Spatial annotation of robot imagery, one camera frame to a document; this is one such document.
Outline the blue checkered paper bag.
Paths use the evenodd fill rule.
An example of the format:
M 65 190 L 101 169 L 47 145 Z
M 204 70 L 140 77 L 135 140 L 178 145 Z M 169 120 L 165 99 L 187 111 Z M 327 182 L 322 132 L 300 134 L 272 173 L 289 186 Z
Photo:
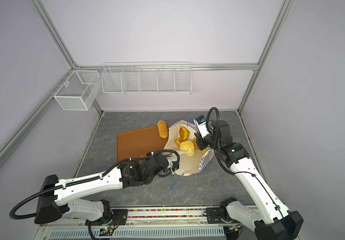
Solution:
M 187 141 L 193 142 L 195 146 L 195 153 L 192 157 L 189 157 L 186 154 L 186 151 L 180 150 L 179 146 L 175 143 L 175 140 L 180 137 L 179 129 L 181 127 L 186 127 L 190 131 Z M 166 150 L 174 150 L 179 153 L 180 156 L 179 166 L 174 174 L 187 177 L 202 172 L 209 162 L 214 158 L 214 151 L 210 148 L 206 148 L 202 151 L 198 149 L 194 135 L 198 132 L 196 125 L 182 120 L 173 124 L 168 128 L 168 130 L 168 141 L 164 148 Z

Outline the ridged long bread loaf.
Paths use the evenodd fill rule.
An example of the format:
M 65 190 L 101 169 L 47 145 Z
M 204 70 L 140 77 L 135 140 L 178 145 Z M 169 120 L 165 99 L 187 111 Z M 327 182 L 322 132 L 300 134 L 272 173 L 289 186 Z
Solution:
M 168 125 L 166 121 L 160 120 L 157 123 L 158 133 L 162 139 L 167 139 L 169 135 Z

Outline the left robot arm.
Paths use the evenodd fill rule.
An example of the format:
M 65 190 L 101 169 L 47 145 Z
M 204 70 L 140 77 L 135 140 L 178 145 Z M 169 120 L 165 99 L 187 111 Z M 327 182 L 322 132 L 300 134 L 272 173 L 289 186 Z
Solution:
M 109 201 L 89 202 L 83 197 L 96 193 L 141 187 L 156 177 L 166 177 L 179 167 L 180 155 L 174 150 L 148 153 L 141 158 L 121 160 L 106 171 L 74 179 L 45 178 L 41 190 L 14 206 L 13 220 L 34 218 L 35 224 L 55 222 L 63 217 L 86 219 L 103 224 L 112 219 Z

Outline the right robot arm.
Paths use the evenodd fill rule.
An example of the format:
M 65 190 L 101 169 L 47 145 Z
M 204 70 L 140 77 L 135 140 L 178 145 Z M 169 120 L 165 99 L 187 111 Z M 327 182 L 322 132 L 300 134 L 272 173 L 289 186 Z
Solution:
M 208 123 L 203 116 L 197 118 L 196 122 L 198 148 L 204 150 L 210 147 L 214 150 L 221 167 L 241 181 L 257 207 L 255 211 L 230 198 L 221 204 L 226 217 L 249 228 L 259 240 L 296 239 L 303 217 L 299 212 L 291 211 L 275 195 L 256 169 L 247 150 L 233 141 L 227 122 L 220 120 Z

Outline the pale muffin bread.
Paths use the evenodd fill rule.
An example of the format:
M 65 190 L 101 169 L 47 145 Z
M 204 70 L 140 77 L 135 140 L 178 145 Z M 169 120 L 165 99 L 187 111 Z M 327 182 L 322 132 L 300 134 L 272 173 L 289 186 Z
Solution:
M 192 157 L 195 153 L 195 146 L 194 143 L 191 141 L 185 141 L 180 144 L 180 150 L 186 151 L 186 154 L 189 157 Z

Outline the orange croissant bread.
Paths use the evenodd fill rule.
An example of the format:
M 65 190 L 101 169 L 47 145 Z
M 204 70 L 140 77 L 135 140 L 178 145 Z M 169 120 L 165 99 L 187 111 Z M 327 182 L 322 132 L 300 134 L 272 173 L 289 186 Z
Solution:
M 181 127 L 179 129 L 179 136 L 182 141 L 187 141 L 190 131 L 186 127 Z

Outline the yellow bread roll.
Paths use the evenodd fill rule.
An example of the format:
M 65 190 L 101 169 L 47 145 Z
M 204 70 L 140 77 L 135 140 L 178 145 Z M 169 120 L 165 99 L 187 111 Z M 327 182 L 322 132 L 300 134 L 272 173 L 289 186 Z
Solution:
M 175 143 L 180 147 L 180 145 L 184 142 L 184 140 L 181 138 L 181 137 L 178 137 L 176 140 L 175 140 Z

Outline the brown plastic tray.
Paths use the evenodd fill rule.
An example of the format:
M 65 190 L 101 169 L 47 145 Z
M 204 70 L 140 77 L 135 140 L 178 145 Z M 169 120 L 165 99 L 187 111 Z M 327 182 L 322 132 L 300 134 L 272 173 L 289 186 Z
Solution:
M 160 137 L 157 126 L 120 133 L 116 138 L 117 162 L 163 150 L 167 141 Z

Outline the white mesh box basket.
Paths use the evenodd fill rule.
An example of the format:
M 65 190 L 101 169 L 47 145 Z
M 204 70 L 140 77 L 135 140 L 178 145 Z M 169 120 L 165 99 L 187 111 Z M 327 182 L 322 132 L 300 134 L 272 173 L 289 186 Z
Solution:
M 100 89 L 98 71 L 75 70 L 54 93 L 54 98 L 65 111 L 89 111 Z

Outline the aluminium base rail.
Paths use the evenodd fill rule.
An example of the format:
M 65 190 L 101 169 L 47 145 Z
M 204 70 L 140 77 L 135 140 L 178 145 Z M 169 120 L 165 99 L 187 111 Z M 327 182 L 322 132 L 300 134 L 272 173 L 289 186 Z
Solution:
M 259 240 L 293 240 L 297 237 L 302 217 L 292 212 L 281 202 L 263 201 L 261 205 L 244 206 L 235 198 L 227 199 L 216 207 L 171 207 L 171 208 L 127 208 L 111 209 L 108 202 L 74 200 L 60 212 L 47 211 L 42 226 L 50 226 L 60 221 L 62 225 L 71 222 L 80 227 L 89 224 L 96 230 L 86 228 L 84 233 L 102 237 L 157 237 L 165 235 L 183 236 L 206 234 L 209 230 L 195 228 L 194 225 L 241 224 L 255 232 Z

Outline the aluminium frame post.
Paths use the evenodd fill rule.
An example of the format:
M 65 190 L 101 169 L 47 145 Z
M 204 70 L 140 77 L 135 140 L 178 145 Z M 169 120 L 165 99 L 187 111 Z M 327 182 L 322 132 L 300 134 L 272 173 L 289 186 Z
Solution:
M 76 66 L 76 70 L 103 71 L 104 69 L 191 69 L 192 71 L 257 71 L 258 63 L 193 64 L 190 62 L 143 62 L 143 63 L 103 63 L 97 66 Z

